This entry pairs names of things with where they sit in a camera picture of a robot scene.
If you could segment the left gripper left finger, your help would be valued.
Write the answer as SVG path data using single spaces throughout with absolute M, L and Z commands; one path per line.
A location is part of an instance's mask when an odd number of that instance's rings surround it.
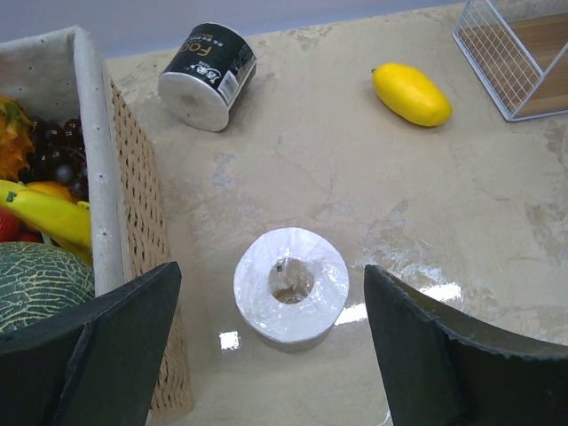
M 88 303 L 52 424 L 146 423 L 180 285 L 169 262 Z

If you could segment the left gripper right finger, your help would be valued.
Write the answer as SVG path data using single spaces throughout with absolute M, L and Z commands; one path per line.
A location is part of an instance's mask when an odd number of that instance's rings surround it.
M 367 317 L 395 425 L 457 425 L 465 405 L 441 330 L 384 269 L 365 268 Z

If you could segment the green netted melon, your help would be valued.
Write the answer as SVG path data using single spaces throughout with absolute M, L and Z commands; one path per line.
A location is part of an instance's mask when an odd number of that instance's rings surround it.
M 48 319 L 95 296 L 91 265 L 62 248 L 1 244 L 1 332 Z

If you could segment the red strawberries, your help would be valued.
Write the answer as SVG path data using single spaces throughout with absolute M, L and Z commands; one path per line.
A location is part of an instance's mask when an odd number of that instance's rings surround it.
M 37 233 L 25 230 L 21 221 L 6 209 L 1 209 L 0 213 L 0 241 L 43 243 L 43 239 Z

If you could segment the yellow banana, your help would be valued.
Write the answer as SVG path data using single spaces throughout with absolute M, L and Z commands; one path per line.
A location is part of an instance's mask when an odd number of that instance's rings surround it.
M 90 205 L 73 203 L 1 181 L 1 207 L 33 229 L 45 233 L 62 248 L 92 264 Z

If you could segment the clear wrapped white tissue roll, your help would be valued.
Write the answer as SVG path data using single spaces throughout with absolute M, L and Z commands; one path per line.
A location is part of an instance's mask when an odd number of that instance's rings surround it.
M 348 268 L 339 251 L 307 229 L 285 227 L 258 237 L 233 275 L 233 295 L 244 321 L 284 352 L 321 343 L 346 304 Z

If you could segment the dark purple grapes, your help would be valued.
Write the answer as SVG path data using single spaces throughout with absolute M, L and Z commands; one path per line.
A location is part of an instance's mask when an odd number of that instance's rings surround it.
M 19 179 L 30 182 L 54 181 L 66 187 L 79 201 L 89 200 L 88 166 L 81 116 L 59 125 L 33 116 L 29 136 L 35 151 L 26 156 L 28 167 Z

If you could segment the orange spiky fruit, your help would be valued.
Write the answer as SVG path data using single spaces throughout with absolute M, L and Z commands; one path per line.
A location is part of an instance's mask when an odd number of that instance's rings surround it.
M 19 173 L 28 170 L 28 156 L 36 149 L 30 138 L 35 125 L 17 99 L 1 96 L 1 179 L 19 180 Z

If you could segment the yellow mango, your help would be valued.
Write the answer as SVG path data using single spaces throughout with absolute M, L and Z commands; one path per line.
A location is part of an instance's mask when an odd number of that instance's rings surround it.
M 378 98 L 393 113 L 422 127 L 438 127 L 452 116 L 446 95 L 415 67 L 386 63 L 372 71 Z

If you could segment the woven lined fruit basket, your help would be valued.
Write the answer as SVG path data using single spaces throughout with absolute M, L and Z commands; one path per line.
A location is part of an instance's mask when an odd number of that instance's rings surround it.
M 95 296 L 173 262 L 154 169 L 154 150 L 108 74 L 88 33 L 79 27 L 3 43 L 1 92 L 28 117 L 59 125 L 81 116 L 88 166 Z M 17 182 L 79 203 L 54 181 Z M 67 364 L 89 319 L 88 303 L 11 333 L 1 332 L 1 422 L 54 425 Z M 192 408 L 190 371 L 177 307 L 148 414 Z

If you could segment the black wrapped tissue roll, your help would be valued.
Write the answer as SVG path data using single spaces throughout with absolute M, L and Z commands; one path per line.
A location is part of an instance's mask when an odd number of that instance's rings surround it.
M 219 132 L 255 75 L 256 63 L 254 50 L 239 33 L 221 24 L 201 23 L 159 76 L 158 94 L 183 122 Z

